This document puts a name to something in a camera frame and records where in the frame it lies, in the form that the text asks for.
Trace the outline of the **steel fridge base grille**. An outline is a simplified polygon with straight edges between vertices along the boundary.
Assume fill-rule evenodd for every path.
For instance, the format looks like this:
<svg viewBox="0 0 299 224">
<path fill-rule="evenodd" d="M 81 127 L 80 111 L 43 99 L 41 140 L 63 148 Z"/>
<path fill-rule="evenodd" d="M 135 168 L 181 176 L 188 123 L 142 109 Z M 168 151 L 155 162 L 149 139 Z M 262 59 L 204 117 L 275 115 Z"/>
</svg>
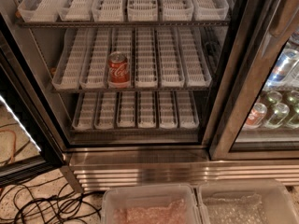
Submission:
<svg viewBox="0 0 299 224">
<path fill-rule="evenodd" d="M 286 186 L 299 183 L 299 161 L 213 161 L 203 149 L 162 148 L 96 150 L 64 155 L 61 172 L 79 193 L 161 183 L 276 179 Z"/>
</svg>

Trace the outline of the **closed glass fridge door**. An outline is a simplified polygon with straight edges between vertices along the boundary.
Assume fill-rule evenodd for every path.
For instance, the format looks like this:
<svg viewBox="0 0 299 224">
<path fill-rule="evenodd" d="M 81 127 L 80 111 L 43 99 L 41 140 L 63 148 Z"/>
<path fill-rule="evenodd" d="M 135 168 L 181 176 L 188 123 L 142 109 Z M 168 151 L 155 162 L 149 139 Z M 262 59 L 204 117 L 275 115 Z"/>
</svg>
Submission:
<svg viewBox="0 0 299 224">
<path fill-rule="evenodd" d="M 205 140 L 213 161 L 283 160 L 299 156 L 298 131 L 245 128 L 255 103 L 268 91 L 290 91 L 265 83 L 298 27 L 298 0 L 236 0 L 220 61 L 225 70 Z"/>
</svg>

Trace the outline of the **open fridge door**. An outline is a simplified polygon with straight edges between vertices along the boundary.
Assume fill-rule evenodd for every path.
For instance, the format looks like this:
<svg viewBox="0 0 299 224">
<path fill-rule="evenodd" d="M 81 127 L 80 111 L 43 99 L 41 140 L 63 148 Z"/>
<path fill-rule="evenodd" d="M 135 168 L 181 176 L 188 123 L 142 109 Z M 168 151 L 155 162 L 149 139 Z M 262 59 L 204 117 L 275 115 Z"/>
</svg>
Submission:
<svg viewBox="0 0 299 224">
<path fill-rule="evenodd" d="M 53 138 L 31 100 L 33 91 L 27 90 L 12 68 L 19 65 L 14 51 L 19 51 L 4 19 L 0 16 L 0 99 L 8 114 L 28 137 L 37 154 L 32 158 L 14 161 L 15 149 L 8 162 L 0 168 L 0 187 L 19 184 L 30 178 L 60 168 L 62 155 L 56 150 Z"/>
</svg>

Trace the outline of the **red Coca-Cola can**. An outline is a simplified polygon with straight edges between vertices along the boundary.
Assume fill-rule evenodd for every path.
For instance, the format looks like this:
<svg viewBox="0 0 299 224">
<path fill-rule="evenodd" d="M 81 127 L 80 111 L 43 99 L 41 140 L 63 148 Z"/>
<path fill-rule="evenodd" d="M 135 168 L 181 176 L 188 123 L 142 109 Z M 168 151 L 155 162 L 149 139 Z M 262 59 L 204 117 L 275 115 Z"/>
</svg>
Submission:
<svg viewBox="0 0 299 224">
<path fill-rule="evenodd" d="M 119 51 L 112 52 L 108 57 L 110 81 L 124 83 L 129 80 L 128 59 Z"/>
</svg>

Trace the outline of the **left clear plastic bin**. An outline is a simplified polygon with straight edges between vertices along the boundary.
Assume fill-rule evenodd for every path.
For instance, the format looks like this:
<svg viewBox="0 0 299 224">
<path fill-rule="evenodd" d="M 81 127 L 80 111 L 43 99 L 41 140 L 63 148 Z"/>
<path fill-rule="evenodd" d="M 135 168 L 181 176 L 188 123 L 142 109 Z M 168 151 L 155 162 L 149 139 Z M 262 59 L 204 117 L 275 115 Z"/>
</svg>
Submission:
<svg viewBox="0 0 299 224">
<path fill-rule="evenodd" d="M 101 224 L 202 224 L 188 184 L 160 184 L 108 190 Z"/>
</svg>

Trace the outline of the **clear plastic bin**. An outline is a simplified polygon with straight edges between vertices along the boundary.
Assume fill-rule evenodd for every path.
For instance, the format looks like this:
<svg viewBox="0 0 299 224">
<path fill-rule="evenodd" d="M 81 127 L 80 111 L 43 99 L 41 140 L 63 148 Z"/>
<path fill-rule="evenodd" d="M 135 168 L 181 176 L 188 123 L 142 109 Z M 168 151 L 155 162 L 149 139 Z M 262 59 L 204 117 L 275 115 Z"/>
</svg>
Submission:
<svg viewBox="0 0 299 224">
<path fill-rule="evenodd" d="M 291 195 L 276 180 L 208 181 L 196 192 L 204 224 L 299 224 Z"/>
<path fill-rule="evenodd" d="M 160 184 L 108 190 L 101 224 L 202 224 L 188 184 Z"/>
</svg>

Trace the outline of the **red soda can behind glass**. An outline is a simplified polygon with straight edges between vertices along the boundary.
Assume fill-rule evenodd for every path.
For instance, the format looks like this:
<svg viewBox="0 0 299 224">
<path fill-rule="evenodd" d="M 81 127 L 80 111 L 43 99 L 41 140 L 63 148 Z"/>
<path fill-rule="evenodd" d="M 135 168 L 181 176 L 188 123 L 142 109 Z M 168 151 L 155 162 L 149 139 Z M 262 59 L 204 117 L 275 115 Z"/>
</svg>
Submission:
<svg viewBox="0 0 299 224">
<path fill-rule="evenodd" d="M 264 104 L 255 103 L 245 121 L 244 127 L 249 129 L 259 127 L 266 113 L 267 107 Z"/>
</svg>

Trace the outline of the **right clear plastic bin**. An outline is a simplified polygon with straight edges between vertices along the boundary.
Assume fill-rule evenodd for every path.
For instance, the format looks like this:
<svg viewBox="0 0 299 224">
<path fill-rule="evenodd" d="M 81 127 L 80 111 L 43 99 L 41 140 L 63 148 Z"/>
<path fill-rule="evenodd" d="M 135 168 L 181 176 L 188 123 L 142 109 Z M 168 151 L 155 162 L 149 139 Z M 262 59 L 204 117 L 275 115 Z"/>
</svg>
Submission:
<svg viewBox="0 0 299 224">
<path fill-rule="evenodd" d="M 299 224 L 291 195 L 276 180 L 208 181 L 196 192 L 204 224 Z"/>
</svg>

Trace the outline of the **green can rear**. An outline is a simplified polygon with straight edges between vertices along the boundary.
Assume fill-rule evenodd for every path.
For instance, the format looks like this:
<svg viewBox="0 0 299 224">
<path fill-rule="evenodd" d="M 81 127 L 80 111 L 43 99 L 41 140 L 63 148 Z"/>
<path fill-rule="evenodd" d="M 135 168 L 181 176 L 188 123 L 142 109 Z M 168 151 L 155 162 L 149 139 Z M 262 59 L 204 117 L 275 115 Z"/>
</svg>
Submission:
<svg viewBox="0 0 299 224">
<path fill-rule="evenodd" d="M 266 106 L 271 106 L 279 103 L 282 100 L 282 94 L 278 91 L 268 91 L 262 96 L 262 103 Z"/>
</svg>

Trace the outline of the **green can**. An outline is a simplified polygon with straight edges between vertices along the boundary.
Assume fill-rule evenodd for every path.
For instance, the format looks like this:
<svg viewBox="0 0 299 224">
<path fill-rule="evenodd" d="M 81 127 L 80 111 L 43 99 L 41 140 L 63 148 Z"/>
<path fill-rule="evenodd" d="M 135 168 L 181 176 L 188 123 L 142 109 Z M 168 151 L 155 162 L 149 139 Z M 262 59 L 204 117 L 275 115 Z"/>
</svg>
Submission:
<svg viewBox="0 0 299 224">
<path fill-rule="evenodd" d="M 290 109 L 284 103 L 276 103 L 269 107 L 263 126 L 268 129 L 276 129 L 282 125 L 282 121 L 289 115 Z"/>
<path fill-rule="evenodd" d="M 262 96 L 262 103 L 266 106 L 271 106 L 279 103 L 282 100 L 282 94 L 278 91 L 268 91 Z"/>
</svg>

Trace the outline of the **green can front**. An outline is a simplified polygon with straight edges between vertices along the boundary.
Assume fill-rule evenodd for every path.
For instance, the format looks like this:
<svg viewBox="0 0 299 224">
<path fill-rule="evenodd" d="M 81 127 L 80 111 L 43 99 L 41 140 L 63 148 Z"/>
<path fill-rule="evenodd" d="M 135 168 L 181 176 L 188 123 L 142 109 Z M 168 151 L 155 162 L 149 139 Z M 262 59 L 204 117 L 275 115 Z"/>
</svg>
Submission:
<svg viewBox="0 0 299 224">
<path fill-rule="evenodd" d="M 263 126 L 268 129 L 276 129 L 282 125 L 282 121 L 289 115 L 290 109 L 284 103 L 276 103 L 269 107 Z"/>
</svg>

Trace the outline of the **blue silver energy can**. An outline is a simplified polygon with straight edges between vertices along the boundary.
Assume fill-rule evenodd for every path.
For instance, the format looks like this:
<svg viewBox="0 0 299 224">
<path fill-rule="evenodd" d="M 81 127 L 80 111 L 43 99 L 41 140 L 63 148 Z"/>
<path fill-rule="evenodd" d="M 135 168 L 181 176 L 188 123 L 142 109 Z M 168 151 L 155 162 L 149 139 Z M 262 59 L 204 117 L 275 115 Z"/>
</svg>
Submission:
<svg viewBox="0 0 299 224">
<path fill-rule="evenodd" d="M 299 52 L 295 49 L 284 49 L 278 57 L 269 78 L 266 87 L 283 86 L 286 83 L 287 75 L 298 63 Z"/>
</svg>

